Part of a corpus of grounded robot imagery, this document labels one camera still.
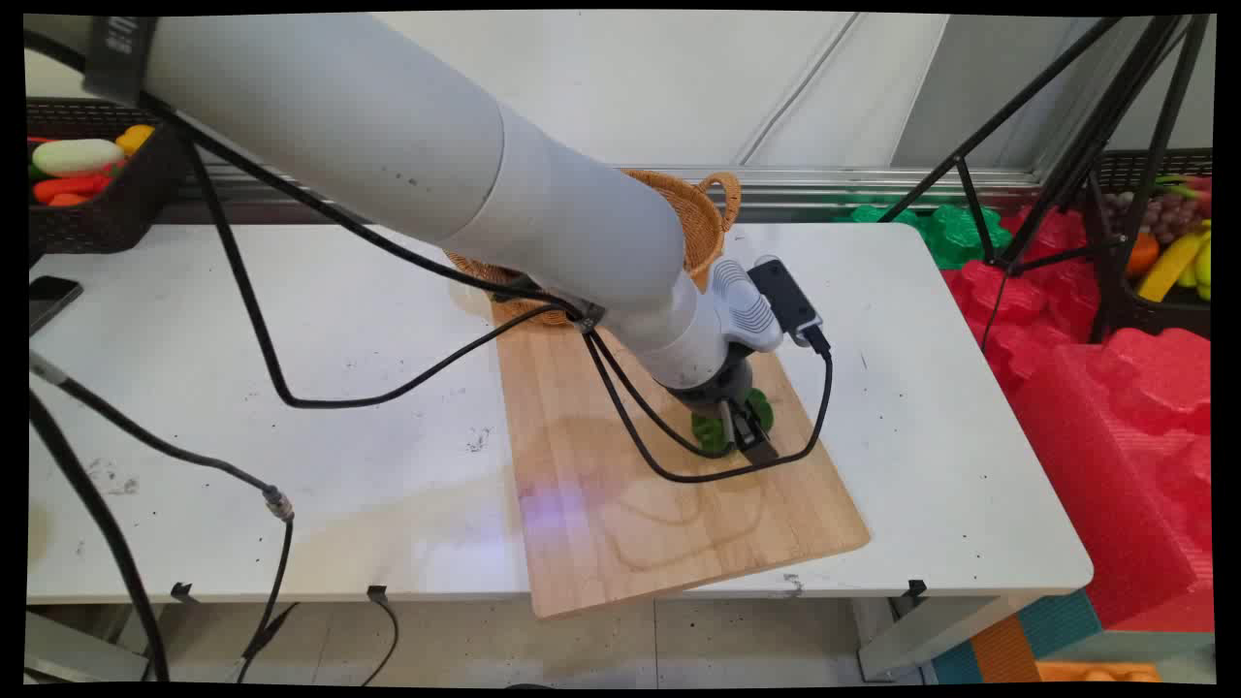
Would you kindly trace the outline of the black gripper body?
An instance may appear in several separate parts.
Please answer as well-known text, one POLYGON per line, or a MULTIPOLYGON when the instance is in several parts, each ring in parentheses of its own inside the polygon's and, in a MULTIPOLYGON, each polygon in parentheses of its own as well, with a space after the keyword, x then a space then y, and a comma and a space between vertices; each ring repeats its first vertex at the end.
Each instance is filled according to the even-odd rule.
POLYGON ((719 416, 719 406, 722 402, 737 411, 748 402, 752 390, 753 373, 750 369, 748 355, 727 355, 722 366, 719 366, 719 371, 696 386, 665 388, 665 392, 676 397, 678 402, 683 402, 683 406, 699 416, 719 416))

